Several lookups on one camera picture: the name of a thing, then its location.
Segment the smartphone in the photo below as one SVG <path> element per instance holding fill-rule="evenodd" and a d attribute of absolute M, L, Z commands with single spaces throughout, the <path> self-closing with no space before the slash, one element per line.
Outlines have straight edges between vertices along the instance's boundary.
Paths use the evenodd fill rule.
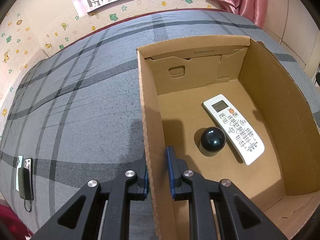
<path fill-rule="evenodd" d="M 16 190 L 18 190 L 18 191 L 19 191 L 18 169 L 22 167 L 22 159 L 23 159 L 23 156 L 22 156 L 22 155 L 18 156 L 18 160 L 17 160 L 17 172 L 16 172 Z"/>
<path fill-rule="evenodd" d="M 31 199 L 33 199 L 34 196 L 33 196 L 33 170 L 32 170 L 33 160 L 32 158 L 25 159 L 24 167 L 29 171 L 30 194 L 31 194 Z"/>

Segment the box handle hole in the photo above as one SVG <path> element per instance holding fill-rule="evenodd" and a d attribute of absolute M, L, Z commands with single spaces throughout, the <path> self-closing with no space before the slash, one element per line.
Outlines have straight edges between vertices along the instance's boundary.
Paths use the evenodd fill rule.
<path fill-rule="evenodd" d="M 182 77 L 184 76 L 186 67 L 185 66 L 177 66 L 169 68 L 169 73 L 172 78 Z"/>

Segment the wall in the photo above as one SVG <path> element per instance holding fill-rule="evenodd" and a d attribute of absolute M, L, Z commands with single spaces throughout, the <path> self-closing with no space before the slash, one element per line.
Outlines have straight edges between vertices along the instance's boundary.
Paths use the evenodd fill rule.
<path fill-rule="evenodd" d="M 320 63 L 320 31 L 300 0 L 268 0 L 263 27 L 312 78 Z"/>
<path fill-rule="evenodd" d="M 38 61 L 114 22 L 181 8 L 219 6 L 211 0 L 120 0 L 79 17 L 72 0 L 17 0 L 0 25 L 0 136 L 17 86 Z"/>

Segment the remote display screen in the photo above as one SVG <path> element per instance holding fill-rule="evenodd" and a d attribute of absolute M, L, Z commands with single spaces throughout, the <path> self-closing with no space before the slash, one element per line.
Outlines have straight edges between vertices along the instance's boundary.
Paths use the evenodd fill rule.
<path fill-rule="evenodd" d="M 221 110 L 225 109 L 228 107 L 228 105 L 223 101 L 219 101 L 218 103 L 215 103 L 214 105 L 212 105 L 213 109 L 218 112 L 220 112 Z"/>

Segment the red blanket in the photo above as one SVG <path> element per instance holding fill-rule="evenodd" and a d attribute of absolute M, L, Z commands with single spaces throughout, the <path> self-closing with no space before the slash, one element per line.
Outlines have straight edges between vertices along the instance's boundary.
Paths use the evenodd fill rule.
<path fill-rule="evenodd" d="M 26 240 L 25 236 L 32 236 L 32 232 L 28 230 L 10 207 L 0 205 L 0 219 L 17 240 Z"/>

